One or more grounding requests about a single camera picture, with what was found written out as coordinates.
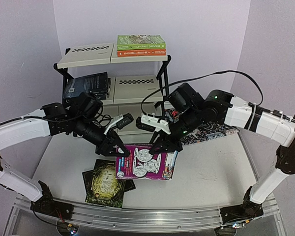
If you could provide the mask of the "purple 117-Storey Treehouse book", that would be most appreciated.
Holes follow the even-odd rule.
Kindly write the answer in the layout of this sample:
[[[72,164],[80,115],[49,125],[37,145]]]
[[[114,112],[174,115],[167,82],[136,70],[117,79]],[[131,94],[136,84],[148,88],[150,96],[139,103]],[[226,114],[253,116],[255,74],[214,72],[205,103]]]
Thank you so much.
[[[178,152],[150,154],[151,145],[125,145],[128,157],[116,157],[116,179],[171,180]]]

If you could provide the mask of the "black Moon and Sixpence book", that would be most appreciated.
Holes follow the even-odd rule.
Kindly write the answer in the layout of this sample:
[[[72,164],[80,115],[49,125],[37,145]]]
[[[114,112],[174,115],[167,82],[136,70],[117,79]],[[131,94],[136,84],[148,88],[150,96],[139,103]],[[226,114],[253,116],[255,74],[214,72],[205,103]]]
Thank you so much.
[[[93,90],[92,94],[94,94],[97,97],[106,97],[110,94],[110,91],[111,91],[111,78],[108,78],[107,79],[107,88]]]

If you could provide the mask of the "dark blue Nineteen Eighty-Four book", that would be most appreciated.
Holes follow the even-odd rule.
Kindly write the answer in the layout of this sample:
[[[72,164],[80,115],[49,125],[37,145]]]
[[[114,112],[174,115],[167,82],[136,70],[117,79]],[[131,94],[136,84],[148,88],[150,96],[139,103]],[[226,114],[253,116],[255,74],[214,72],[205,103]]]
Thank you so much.
[[[68,81],[63,99],[78,97],[80,93],[92,93],[93,90],[107,88],[108,72],[86,75]]]

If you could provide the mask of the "orange 78-Storey Treehouse book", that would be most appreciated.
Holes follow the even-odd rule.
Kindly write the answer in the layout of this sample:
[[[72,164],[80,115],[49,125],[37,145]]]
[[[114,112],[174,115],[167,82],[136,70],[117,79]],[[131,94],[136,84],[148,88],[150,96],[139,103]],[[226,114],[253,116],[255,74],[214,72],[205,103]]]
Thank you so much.
[[[165,56],[166,49],[144,49],[144,50],[124,50],[117,51],[118,57],[136,57],[136,56]]]

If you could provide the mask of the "green 65-Storey Treehouse book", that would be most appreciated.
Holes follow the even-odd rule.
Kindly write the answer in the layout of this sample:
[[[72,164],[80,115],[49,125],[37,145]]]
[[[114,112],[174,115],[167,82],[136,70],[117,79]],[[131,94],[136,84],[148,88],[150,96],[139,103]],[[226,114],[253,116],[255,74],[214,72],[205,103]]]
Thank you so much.
[[[117,50],[166,49],[160,35],[118,35]]]

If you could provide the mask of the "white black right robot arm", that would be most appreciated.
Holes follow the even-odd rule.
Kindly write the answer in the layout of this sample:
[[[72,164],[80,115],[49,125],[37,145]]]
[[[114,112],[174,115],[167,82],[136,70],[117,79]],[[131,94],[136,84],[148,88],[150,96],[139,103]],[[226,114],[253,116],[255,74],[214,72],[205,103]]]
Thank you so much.
[[[178,111],[168,122],[155,115],[143,115],[141,122],[157,132],[150,153],[181,151],[181,139],[208,122],[243,128],[270,138],[279,144],[276,162],[267,174],[246,191],[240,205],[220,210],[224,225],[244,222],[263,214],[262,203],[288,176],[295,174],[295,115],[268,110],[231,93],[213,90],[203,98],[188,83],[183,83],[167,100]]]

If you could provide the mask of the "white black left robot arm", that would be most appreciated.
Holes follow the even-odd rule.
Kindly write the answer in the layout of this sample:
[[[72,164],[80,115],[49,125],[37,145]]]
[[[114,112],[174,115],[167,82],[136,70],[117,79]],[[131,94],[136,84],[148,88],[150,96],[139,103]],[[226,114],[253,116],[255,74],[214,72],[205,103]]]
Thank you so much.
[[[82,92],[74,101],[66,106],[52,103],[35,110],[25,116],[0,123],[0,151],[40,137],[74,133],[95,145],[98,155],[113,157],[117,148],[121,148],[122,156],[128,157],[129,151],[124,146],[115,129],[123,129],[133,121],[130,113],[115,118],[108,117],[110,123],[102,126],[97,118],[102,114],[103,103],[96,96]],[[31,209],[51,215],[67,210],[53,199],[47,184],[34,181],[14,170],[0,155],[0,185],[7,187],[31,201]]]

